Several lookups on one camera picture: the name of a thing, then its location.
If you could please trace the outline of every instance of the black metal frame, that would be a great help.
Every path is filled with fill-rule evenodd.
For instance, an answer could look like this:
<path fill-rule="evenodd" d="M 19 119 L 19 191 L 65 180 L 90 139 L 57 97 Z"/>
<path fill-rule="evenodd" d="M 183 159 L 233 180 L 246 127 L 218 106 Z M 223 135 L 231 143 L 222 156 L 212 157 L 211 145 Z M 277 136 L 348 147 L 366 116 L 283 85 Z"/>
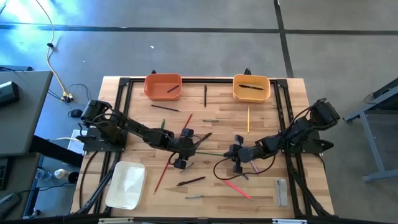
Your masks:
<path fill-rule="evenodd" d="M 121 102 L 121 97 L 122 97 L 122 92 L 124 87 L 127 85 L 127 95 L 126 95 L 126 100 L 123 108 L 123 113 L 128 114 L 129 107 L 130 107 L 130 101 L 131 101 L 131 93 L 132 93 L 132 87 L 135 82 L 137 83 L 143 83 L 145 81 L 145 78 L 120 78 L 119 80 L 119 85 L 118 85 L 118 92 L 116 95 L 116 101 L 115 101 L 115 110 L 119 110 L 120 108 L 120 102 Z M 277 110 L 278 110 L 278 117 L 279 117 L 279 124 L 280 124 L 280 129 L 283 130 L 285 129 L 285 118 L 284 118 L 284 112 L 282 108 L 282 100 L 280 97 L 280 87 L 283 88 L 284 91 L 284 96 L 286 100 L 286 106 L 287 106 L 287 113 L 289 116 L 289 121 L 291 122 L 293 120 L 293 109 L 292 109 L 292 104 L 290 101 L 290 95 L 289 95 L 289 87 L 287 85 L 287 80 L 286 79 L 271 79 L 271 85 L 274 86 L 274 91 L 275 91 L 275 98 L 277 102 Z M 183 78 L 182 79 L 183 83 L 233 83 L 232 78 Z M 105 157 L 103 161 L 103 166 L 101 170 L 101 178 L 100 182 L 103 180 L 104 176 L 108 173 L 108 166 L 109 166 L 109 159 L 111 157 L 111 152 L 105 152 Z M 289 160 L 291 159 L 290 154 L 286 153 L 285 154 L 285 159 Z M 301 175 L 301 178 L 305 182 L 305 176 L 304 176 L 304 169 L 302 165 L 302 158 L 300 156 L 296 156 L 297 164 L 298 164 L 298 172 Z M 295 186 L 295 181 L 293 177 L 289 174 L 289 185 L 290 185 L 290 194 L 292 196 L 292 201 L 293 201 L 293 210 L 294 210 L 294 215 L 295 217 L 298 217 L 302 215 L 302 212 L 299 207 L 299 199 L 297 197 L 297 189 Z M 100 212 L 100 205 L 101 205 L 101 198 L 102 198 L 102 192 L 99 198 L 97 199 L 95 206 L 94 206 L 94 213 L 99 213 Z M 311 206 L 308 202 L 308 199 L 304 195 L 304 202 L 305 202 L 305 211 L 307 215 L 312 214 Z M 107 207 L 105 209 L 106 213 L 110 215 L 111 208 Z M 167 220 L 181 220 L 181 218 L 167 218 Z M 140 222 L 149 222 L 153 221 L 153 218 L 149 217 L 140 217 Z M 248 222 L 248 219 L 240 219 L 236 218 L 234 219 L 235 221 L 245 221 Z M 269 221 L 270 219 L 254 219 L 254 222 L 258 222 L 259 220 L 262 221 Z"/>

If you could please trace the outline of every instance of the wooden table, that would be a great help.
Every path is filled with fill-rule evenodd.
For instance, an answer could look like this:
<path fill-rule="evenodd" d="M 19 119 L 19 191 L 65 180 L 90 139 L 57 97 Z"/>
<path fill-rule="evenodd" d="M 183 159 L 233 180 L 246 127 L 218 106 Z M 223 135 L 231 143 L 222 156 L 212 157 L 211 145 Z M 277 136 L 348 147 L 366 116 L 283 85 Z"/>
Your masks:
<path fill-rule="evenodd" d="M 104 77 L 99 100 L 107 101 L 114 105 L 116 92 L 120 77 Z M 288 79 L 289 92 L 294 114 L 296 115 L 308 106 L 307 93 L 303 79 Z M 268 135 L 274 135 L 280 129 L 277 115 L 274 89 L 271 97 L 262 104 L 243 103 L 233 100 L 232 85 L 222 83 L 207 84 L 207 107 L 203 106 L 203 84 L 184 83 L 182 97 L 179 101 L 152 102 L 143 91 L 143 83 L 135 83 L 132 91 L 131 103 L 128 116 L 136 121 L 150 127 L 160 127 L 165 119 L 165 129 L 180 133 L 189 115 L 193 116 L 188 128 L 194 129 L 195 134 L 203 137 L 206 133 L 213 134 L 198 147 L 198 152 L 215 152 L 222 154 L 228 150 L 230 144 L 234 143 L 234 135 L 240 134 L 244 137 L 244 144 L 254 145 L 254 141 Z M 281 98 L 284 109 L 285 100 L 283 91 Z M 151 107 L 151 104 L 175 108 L 181 112 L 163 110 Z M 247 129 L 247 108 L 251 105 L 250 133 Z M 218 119 L 217 123 L 203 122 L 203 119 Z M 83 172 L 90 155 L 85 156 L 81 166 Z M 129 134 L 126 151 L 122 153 L 122 161 L 138 162 L 146 167 L 147 176 L 144 192 L 140 205 L 135 210 L 123 210 L 114 208 L 114 217 L 213 217 L 213 218 L 293 218 L 293 207 L 288 190 L 289 206 L 279 207 L 277 205 L 275 180 L 284 178 L 287 183 L 287 169 L 285 157 L 278 153 L 275 164 L 267 172 L 260 175 L 248 175 L 249 180 L 238 177 L 231 183 L 238 186 L 252 200 L 246 199 L 237 191 L 226 185 L 222 180 L 213 175 L 213 166 L 222 157 L 196 154 L 191 157 L 188 164 L 195 164 L 180 174 L 180 170 L 169 166 L 165 177 L 154 195 L 154 189 L 162 173 L 164 165 L 170 156 L 170 152 L 153 149 L 145 144 L 142 139 Z M 83 203 L 92 194 L 100 179 L 101 166 L 104 153 L 99 152 L 88 168 L 83 185 Z M 255 160 L 259 170 L 269 166 L 272 159 Z M 307 178 L 308 188 L 313 192 L 317 200 L 324 206 L 325 210 L 333 213 L 328 184 L 321 160 L 311 154 L 303 154 L 302 160 Z M 242 164 L 244 172 L 253 172 L 249 163 Z M 226 161 L 219 165 L 217 174 L 220 177 L 231 177 L 233 162 Z M 176 187 L 176 184 L 194 179 L 200 176 L 206 179 Z M 78 197 L 81 176 L 73 197 L 71 212 L 79 208 Z M 108 187 L 104 191 L 101 211 L 105 207 L 105 197 Z M 304 211 L 303 197 L 297 186 L 297 194 L 300 208 Z M 185 199 L 188 195 L 204 195 L 204 198 Z"/>

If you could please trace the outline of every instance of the gray floor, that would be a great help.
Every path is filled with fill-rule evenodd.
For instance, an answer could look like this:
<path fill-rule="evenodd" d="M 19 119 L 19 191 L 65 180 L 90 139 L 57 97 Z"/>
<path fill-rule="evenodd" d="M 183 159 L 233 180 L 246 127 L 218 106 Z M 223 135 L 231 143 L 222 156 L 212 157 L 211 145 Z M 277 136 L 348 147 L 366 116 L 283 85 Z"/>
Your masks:
<path fill-rule="evenodd" d="M 278 28 L 272 0 L 41 2 L 46 2 L 45 8 L 59 25 Z M 286 29 L 398 30 L 398 1 L 279 2 Z M 28 0 L 9 1 L 0 24 L 10 22 L 48 23 L 35 2 Z M 0 29 L 0 64 L 48 70 L 45 44 L 50 35 L 49 31 Z M 92 98 L 98 96 L 104 75 L 147 75 L 153 69 L 185 76 L 233 76 L 250 67 L 268 77 L 287 76 L 279 34 L 57 31 L 55 35 L 58 52 L 52 55 L 52 65 L 66 86 L 84 83 Z M 288 34 L 287 45 L 294 77 L 304 78 L 310 102 L 327 97 L 342 116 L 397 77 L 398 35 Z M 51 89 L 60 94 L 55 79 Z M 77 86 L 72 92 L 79 103 L 87 102 L 84 89 Z M 77 120 L 67 118 L 68 110 L 47 97 L 36 133 L 49 139 L 69 136 Z M 398 179 L 362 181 L 361 176 L 376 171 L 376 165 L 360 123 L 341 121 L 321 136 L 335 143 L 325 153 L 335 213 L 397 223 Z"/>

